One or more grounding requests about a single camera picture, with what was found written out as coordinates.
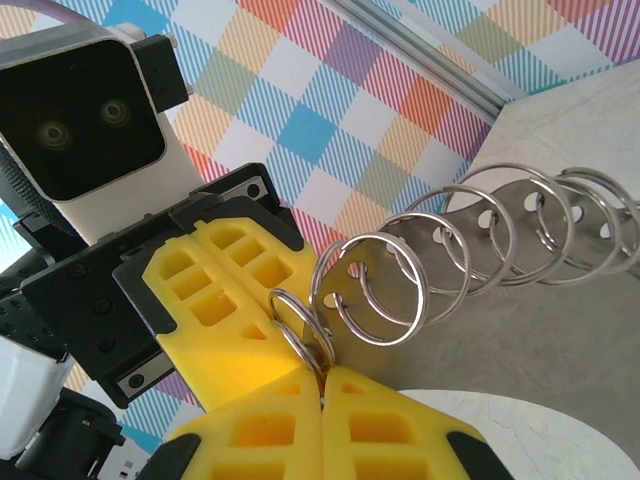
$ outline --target camera lens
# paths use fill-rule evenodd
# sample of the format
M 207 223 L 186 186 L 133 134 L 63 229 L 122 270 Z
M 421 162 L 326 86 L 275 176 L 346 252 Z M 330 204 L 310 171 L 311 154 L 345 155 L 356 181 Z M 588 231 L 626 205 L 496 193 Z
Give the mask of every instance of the camera lens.
M 71 141 L 71 135 L 62 123 L 47 122 L 40 127 L 38 139 L 47 148 L 59 149 Z
M 109 100 L 102 106 L 102 119 L 113 127 L 124 125 L 129 119 L 129 109 L 120 100 Z

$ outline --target yellow foam pad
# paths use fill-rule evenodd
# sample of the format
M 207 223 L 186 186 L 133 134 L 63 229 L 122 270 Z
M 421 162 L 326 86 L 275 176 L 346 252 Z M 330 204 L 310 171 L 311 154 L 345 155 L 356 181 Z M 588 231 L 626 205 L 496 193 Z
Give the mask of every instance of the yellow foam pad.
M 325 480 L 469 480 L 446 435 L 473 427 L 344 367 L 329 371 Z
M 222 265 L 262 309 L 273 318 L 269 292 L 282 288 L 307 302 L 311 273 L 316 263 L 307 242 L 298 252 L 290 250 L 250 218 L 219 218 L 197 222 L 193 239 Z M 281 319 L 302 338 L 304 324 L 286 307 L 278 309 Z
M 304 367 L 171 437 L 187 433 L 201 443 L 183 480 L 323 478 L 320 394 L 314 374 Z
M 156 339 L 207 411 L 302 365 L 258 305 L 192 238 L 173 238 L 143 280 L 177 329 Z

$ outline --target checkered wall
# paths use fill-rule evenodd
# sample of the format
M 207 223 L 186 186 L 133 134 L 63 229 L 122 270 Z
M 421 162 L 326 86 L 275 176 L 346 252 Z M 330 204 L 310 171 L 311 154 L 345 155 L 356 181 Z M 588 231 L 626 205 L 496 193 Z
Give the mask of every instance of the checkered wall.
M 369 0 L 504 98 L 640 55 L 637 0 Z
M 189 102 L 169 112 L 212 180 L 264 162 L 317 249 L 375 228 L 467 170 L 489 125 L 379 38 L 317 0 L 62 0 L 105 25 L 173 32 Z M 0 7 L 0 37 L 54 25 Z M 428 208 L 437 208 L 431 204 Z M 3 261 L 25 247 L 0 206 Z M 105 402 L 125 434 L 154 450 L 201 413 L 177 374 L 118 411 L 80 370 L 69 385 Z

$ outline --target colorful plaid backdrop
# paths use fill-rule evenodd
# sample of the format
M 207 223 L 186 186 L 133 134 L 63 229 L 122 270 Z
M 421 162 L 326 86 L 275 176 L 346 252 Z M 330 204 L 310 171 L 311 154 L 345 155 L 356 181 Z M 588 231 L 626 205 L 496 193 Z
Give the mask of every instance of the colorful plaid backdrop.
M 375 227 L 412 198 L 457 178 L 490 128 L 330 2 L 61 3 L 105 26 L 132 22 L 149 34 L 173 32 L 195 94 L 169 116 L 202 176 L 212 180 L 246 162 L 266 163 L 318 249 Z M 54 24 L 0 7 L 3 38 Z M 0 268 L 25 249 L 11 231 L 13 220 L 0 204 Z M 79 369 L 69 385 L 111 406 L 125 434 L 148 451 L 201 414 L 177 374 L 126 412 Z
M 368 0 L 505 99 L 640 55 L 638 0 Z

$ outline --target camera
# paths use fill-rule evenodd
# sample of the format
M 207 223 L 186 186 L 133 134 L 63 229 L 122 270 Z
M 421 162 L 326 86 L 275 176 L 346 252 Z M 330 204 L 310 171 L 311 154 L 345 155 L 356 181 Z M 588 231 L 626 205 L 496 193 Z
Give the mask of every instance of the camera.
M 79 22 L 0 42 L 0 138 L 89 244 L 202 184 L 130 40 Z

